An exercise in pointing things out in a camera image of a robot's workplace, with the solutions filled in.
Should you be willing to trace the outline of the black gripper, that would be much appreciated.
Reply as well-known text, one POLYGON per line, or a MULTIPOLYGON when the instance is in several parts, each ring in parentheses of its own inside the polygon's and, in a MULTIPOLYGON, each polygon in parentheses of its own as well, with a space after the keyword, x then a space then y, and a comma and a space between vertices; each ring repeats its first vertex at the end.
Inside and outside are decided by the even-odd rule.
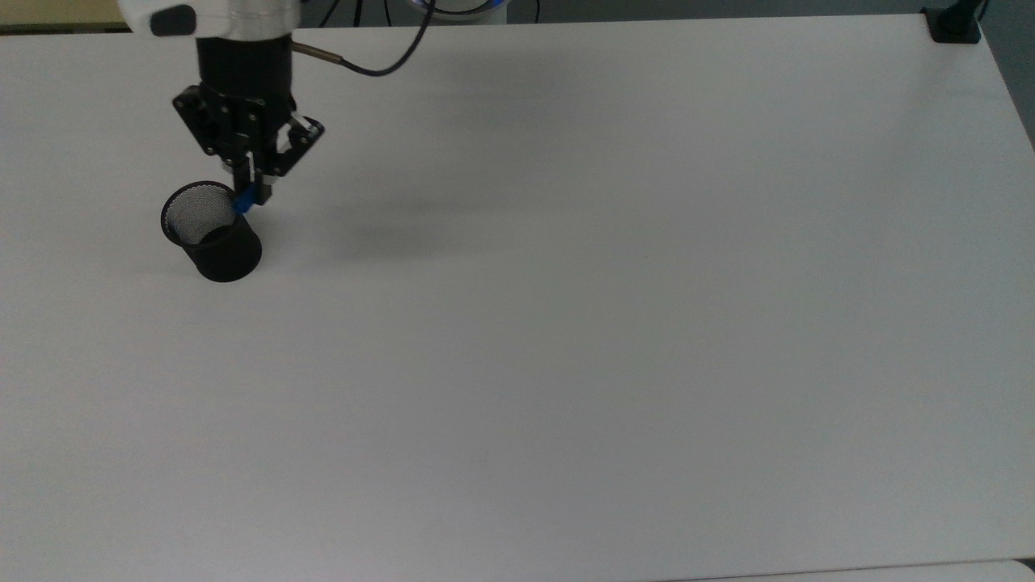
POLYGON ((202 86, 230 103, 210 106, 200 86, 189 86, 171 100, 204 154, 218 158, 232 176, 230 201, 236 209, 255 205, 247 144, 256 152, 256 204, 265 205, 275 182, 308 154, 326 130, 314 118, 292 116, 297 111, 292 40, 289 36, 259 41, 196 38, 202 86), (287 130, 284 143, 282 126, 287 130))

